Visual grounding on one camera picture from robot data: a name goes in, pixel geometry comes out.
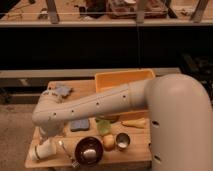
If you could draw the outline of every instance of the small hole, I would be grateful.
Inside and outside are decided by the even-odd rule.
[[[154,158],[155,158],[155,161],[157,162],[157,163],[159,163],[159,164],[161,164],[162,163],[162,161],[161,161],[161,158],[160,157],[158,157],[158,156],[154,156]]]
[[[155,127],[159,127],[159,126],[160,126],[159,122],[157,122],[157,121],[152,121],[152,124],[153,124],[153,126],[155,126]]]

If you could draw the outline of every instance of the yellow object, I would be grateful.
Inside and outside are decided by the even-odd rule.
[[[152,78],[155,78],[152,69],[97,73],[95,75],[95,88],[96,92],[101,92],[121,84]]]
[[[121,124],[124,126],[130,126],[130,127],[144,129],[144,128],[146,128],[147,120],[145,118],[140,118],[137,120],[122,121]]]
[[[115,148],[115,140],[112,134],[108,134],[103,137],[103,146],[107,151],[111,151]]]

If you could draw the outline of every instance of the metal bowl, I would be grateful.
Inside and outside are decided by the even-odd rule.
[[[75,158],[82,165],[93,166],[102,159],[102,156],[102,144],[94,137],[83,138],[75,149]]]

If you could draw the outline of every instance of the brown object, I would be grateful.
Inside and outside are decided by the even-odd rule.
[[[108,0],[107,11],[110,18],[136,18],[137,3],[127,4],[124,0]],[[168,8],[161,0],[148,0],[145,18],[166,18]]]
[[[103,146],[106,151],[111,151],[115,148],[115,140],[112,134],[105,135],[102,139]]]
[[[80,80],[80,81],[52,81],[48,84],[48,88],[55,87],[58,83],[62,83],[66,86],[72,87],[75,91],[72,92],[72,95],[68,96],[65,101],[78,99],[80,97],[85,97],[95,93],[95,81],[94,80]],[[148,118],[147,111],[138,112],[131,115],[122,115],[119,118],[121,120],[129,120],[138,117]],[[65,136],[56,136],[53,138],[57,145],[57,153],[54,157],[48,158],[42,162],[33,162],[29,155],[26,157],[25,167],[26,168],[43,168],[43,167],[66,167],[71,166],[70,159],[66,156],[63,149],[58,145],[59,140],[63,140],[66,144],[68,152],[74,156],[75,147],[78,142],[87,136],[93,136],[100,140],[100,136],[96,129],[95,118],[90,118],[90,130],[89,131],[80,131],[80,132],[71,132],[69,126],[65,125],[64,133]],[[125,151],[125,155],[121,155],[121,152],[118,150],[112,150],[105,152],[103,155],[100,164],[112,164],[112,163],[129,163],[129,162],[140,162],[141,167],[147,167],[151,161],[151,153],[148,147],[150,143],[150,130],[149,125],[145,129],[131,129],[129,127],[124,127],[120,122],[111,124],[111,134],[116,136],[120,132],[125,132],[131,137],[131,145],[128,147],[128,150]],[[36,127],[30,147],[37,145],[40,141],[39,129]]]

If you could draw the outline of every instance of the yellow bin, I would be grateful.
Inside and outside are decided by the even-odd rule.
[[[96,92],[101,92],[121,84],[129,83],[132,81],[152,79],[152,78],[155,78],[155,74],[152,69],[138,69],[138,70],[128,70],[128,71],[97,73],[95,75],[95,88],[96,88]],[[144,110],[130,111],[130,112],[121,113],[119,115],[140,113],[143,111]]]

